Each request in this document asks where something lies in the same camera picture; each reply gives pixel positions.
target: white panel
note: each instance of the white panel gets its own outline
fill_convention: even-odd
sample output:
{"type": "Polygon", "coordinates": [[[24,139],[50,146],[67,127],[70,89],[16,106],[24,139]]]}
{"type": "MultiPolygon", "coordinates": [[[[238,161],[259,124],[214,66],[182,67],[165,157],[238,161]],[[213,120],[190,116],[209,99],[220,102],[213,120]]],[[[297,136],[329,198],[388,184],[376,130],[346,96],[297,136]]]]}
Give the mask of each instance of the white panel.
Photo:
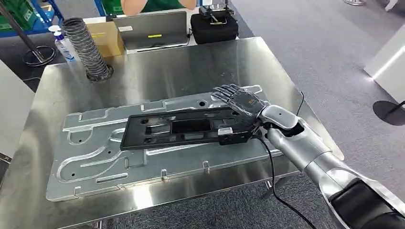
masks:
{"type": "Polygon", "coordinates": [[[35,93],[0,60],[0,152],[13,157],[35,93]]]}
{"type": "Polygon", "coordinates": [[[405,25],[364,70],[398,103],[405,100],[405,25]]]}

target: laptop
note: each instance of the laptop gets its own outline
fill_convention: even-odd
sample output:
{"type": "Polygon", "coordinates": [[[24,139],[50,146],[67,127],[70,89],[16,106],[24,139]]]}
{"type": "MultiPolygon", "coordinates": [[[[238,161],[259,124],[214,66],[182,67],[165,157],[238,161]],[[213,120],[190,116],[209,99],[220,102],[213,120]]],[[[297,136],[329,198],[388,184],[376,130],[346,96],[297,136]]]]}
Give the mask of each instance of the laptop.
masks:
{"type": "Polygon", "coordinates": [[[187,43],[186,11],[114,18],[127,50],[187,43]]]}

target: cardboard box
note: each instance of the cardboard box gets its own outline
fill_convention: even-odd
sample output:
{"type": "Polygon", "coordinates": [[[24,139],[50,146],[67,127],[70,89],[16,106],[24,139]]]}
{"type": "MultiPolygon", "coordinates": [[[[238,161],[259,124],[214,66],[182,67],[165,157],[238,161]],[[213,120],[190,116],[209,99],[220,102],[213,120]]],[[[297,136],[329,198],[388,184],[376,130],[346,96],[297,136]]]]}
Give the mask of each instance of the cardboard box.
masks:
{"type": "Polygon", "coordinates": [[[103,57],[124,54],[124,43],[113,21],[86,25],[103,57]]]}

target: robotic arm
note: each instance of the robotic arm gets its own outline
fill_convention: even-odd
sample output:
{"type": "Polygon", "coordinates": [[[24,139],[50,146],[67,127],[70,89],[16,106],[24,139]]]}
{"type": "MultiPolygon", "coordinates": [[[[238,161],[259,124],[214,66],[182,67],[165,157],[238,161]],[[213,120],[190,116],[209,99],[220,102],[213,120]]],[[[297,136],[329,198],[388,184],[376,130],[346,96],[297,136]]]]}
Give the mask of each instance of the robotic arm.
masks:
{"type": "Polygon", "coordinates": [[[310,177],[340,228],[405,229],[405,204],[336,158],[302,118],[233,84],[214,90],[246,124],[264,127],[270,143],[310,177]]]}

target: robot forearm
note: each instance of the robot forearm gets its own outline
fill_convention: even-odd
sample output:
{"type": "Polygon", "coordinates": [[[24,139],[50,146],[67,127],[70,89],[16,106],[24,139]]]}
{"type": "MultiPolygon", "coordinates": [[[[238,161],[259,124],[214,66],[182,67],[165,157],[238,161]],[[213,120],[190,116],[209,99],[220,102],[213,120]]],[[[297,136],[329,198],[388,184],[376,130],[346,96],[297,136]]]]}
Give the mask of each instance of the robot forearm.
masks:
{"type": "Polygon", "coordinates": [[[405,228],[405,204],[398,197],[336,158],[303,119],[276,107],[277,113],[269,114],[275,109],[265,108],[259,116],[262,122],[273,123],[268,125],[270,143],[310,177],[341,228],[405,228]]]}

